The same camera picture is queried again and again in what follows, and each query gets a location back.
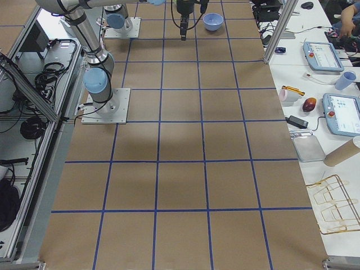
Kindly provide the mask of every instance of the plastic fruit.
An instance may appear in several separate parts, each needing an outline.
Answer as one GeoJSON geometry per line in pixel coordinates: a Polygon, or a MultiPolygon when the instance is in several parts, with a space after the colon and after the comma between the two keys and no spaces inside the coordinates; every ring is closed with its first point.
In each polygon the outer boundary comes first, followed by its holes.
{"type": "Polygon", "coordinates": [[[309,112],[315,109],[316,106],[316,98],[310,97],[307,100],[305,100],[303,104],[303,111],[309,112]]]}

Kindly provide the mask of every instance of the blue joint cap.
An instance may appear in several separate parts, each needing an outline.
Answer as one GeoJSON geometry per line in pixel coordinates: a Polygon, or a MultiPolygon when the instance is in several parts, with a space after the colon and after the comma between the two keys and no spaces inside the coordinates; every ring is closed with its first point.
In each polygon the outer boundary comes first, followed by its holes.
{"type": "Polygon", "coordinates": [[[107,24],[115,29],[121,29],[125,24],[125,18],[118,13],[111,13],[107,15],[107,24]]]}
{"type": "Polygon", "coordinates": [[[84,74],[84,85],[86,89],[92,94],[99,94],[107,86],[107,75],[106,72],[99,67],[93,67],[84,74]]]}

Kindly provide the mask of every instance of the white mounting plate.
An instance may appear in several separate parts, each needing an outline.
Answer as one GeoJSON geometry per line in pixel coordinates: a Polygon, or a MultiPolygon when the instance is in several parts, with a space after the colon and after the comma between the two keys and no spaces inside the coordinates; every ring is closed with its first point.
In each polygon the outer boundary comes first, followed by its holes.
{"type": "MultiPolygon", "coordinates": [[[[84,116],[81,122],[83,124],[126,124],[129,109],[130,91],[130,88],[114,88],[114,98],[117,98],[120,101],[118,110],[114,114],[109,115],[108,118],[104,118],[97,112],[94,112],[93,106],[88,106],[85,107],[84,114],[91,114],[84,116]]],[[[92,102],[90,95],[88,95],[87,102],[92,102]]]]}
{"type": "Polygon", "coordinates": [[[104,38],[108,39],[121,39],[121,38],[138,38],[140,32],[140,22],[141,18],[131,17],[131,22],[133,23],[133,29],[126,33],[118,33],[114,28],[109,28],[106,30],[104,38]]]}

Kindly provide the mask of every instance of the black backpack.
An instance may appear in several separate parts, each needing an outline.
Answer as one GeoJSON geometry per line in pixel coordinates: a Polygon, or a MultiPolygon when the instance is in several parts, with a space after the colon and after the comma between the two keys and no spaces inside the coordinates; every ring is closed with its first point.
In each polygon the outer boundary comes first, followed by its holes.
{"type": "Polygon", "coordinates": [[[19,209],[19,192],[13,182],[7,179],[0,180],[0,232],[11,226],[19,209]]]}

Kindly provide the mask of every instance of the bowl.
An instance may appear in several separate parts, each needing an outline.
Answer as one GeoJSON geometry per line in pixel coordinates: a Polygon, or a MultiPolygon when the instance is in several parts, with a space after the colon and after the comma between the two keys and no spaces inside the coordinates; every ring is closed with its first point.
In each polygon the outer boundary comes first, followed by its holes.
{"type": "Polygon", "coordinates": [[[205,28],[208,31],[216,31],[224,23],[224,18],[217,13],[208,13],[202,18],[205,28]]]}

